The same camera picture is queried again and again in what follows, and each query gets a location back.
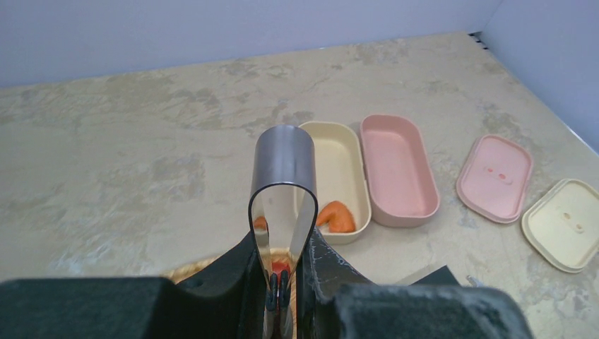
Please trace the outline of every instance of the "curved metal strip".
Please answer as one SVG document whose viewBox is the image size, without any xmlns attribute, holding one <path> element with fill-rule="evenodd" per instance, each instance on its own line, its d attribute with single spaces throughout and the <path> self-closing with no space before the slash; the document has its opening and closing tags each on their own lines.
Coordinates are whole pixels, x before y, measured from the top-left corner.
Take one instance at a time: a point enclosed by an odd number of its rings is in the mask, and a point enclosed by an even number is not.
<svg viewBox="0 0 599 339">
<path fill-rule="evenodd" d="M 304 191 L 290 241 L 290 273 L 293 274 L 314 230 L 318 213 L 314 142 L 306 131 L 296 126 L 274 126 L 262 133 L 256 143 L 248 217 L 267 284 L 272 273 L 269 241 L 271 226 L 268 223 L 265 227 L 258 223 L 255 225 L 254 221 L 259 217 L 265 217 L 264 221 L 268 221 L 265 206 L 258 195 L 265 189 L 278 185 L 295 186 Z"/>
</svg>

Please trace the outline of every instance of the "orange object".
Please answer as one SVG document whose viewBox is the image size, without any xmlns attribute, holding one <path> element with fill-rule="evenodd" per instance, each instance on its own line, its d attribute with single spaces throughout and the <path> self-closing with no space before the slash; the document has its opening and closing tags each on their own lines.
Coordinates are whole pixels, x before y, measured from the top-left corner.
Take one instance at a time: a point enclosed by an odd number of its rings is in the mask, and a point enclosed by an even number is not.
<svg viewBox="0 0 599 339">
<path fill-rule="evenodd" d="M 332 201 L 320 211 L 316 226 L 320 227 L 325 223 L 328 223 L 331 233 L 355 232 L 354 216 L 340 201 Z"/>
<path fill-rule="evenodd" d="M 254 229 L 255 230 L 268 230 L 268 223 L 266 222 L 265 217 L 257 217 L 254 220 Z"/>
</svg>

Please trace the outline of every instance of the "rectangular container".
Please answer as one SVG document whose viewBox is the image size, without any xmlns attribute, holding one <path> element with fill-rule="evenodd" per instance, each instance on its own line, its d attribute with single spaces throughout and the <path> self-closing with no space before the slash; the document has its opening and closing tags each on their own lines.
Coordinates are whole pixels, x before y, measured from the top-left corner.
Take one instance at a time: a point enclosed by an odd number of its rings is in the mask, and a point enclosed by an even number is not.
<svg viewBox="0 0 599 339">
<path fill-rule="evenodd" d="M 371 218 L 370 200 L 364 175 L 360 141 L 352 129 L 333 122 L 308 121 L 299 126 L 314 141 L 316 163 L 316 196 L 322 210 L 331 201 L 340 201 L 353 214 L 355 232 L 330 233 L 320 228 L 329 244 L 348 244 L 366 229 Z M 302 202 L 303 191 L 295 190 L 295 213 Z"/>
<path fill-rule="evenodd" d="M 360 125 L 372 217 L 389 227 L 416 227 L 439 209 L 420 131 L 411 121 L 371 115 Z"/>
</svg>

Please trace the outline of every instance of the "pink container lid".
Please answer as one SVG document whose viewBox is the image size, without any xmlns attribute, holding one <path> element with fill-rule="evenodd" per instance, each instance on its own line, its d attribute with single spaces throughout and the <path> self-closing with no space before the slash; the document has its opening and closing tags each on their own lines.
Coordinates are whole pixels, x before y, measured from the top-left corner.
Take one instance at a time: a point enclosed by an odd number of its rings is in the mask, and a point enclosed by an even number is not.
<svg viewBox="0 0 599 339">
<path fill-rule="evenodd" d="M 462 168 L 458 196 L 490 220 L 513 222 L 520 217 L 532 171 L 533 159 L 524 148 L 500 136 L 483 136 Z"/>
</svg>

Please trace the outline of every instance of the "white wall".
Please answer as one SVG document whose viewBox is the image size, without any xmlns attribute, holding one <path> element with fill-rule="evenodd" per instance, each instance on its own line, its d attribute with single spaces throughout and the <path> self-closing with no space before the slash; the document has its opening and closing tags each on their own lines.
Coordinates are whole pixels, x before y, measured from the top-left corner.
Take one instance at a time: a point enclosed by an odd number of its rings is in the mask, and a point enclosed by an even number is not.
<svg viewBox="0 0 599 339">
<path fill-rule="evenodd" d="M 505 0 L 480 37 L 595 152 L 598 33 L 599 1 Z"/>
<path fill-rule="evenodd" d="M 0 0 L 0 87 L 439 32 L 501 0 Z"/>
</svg>

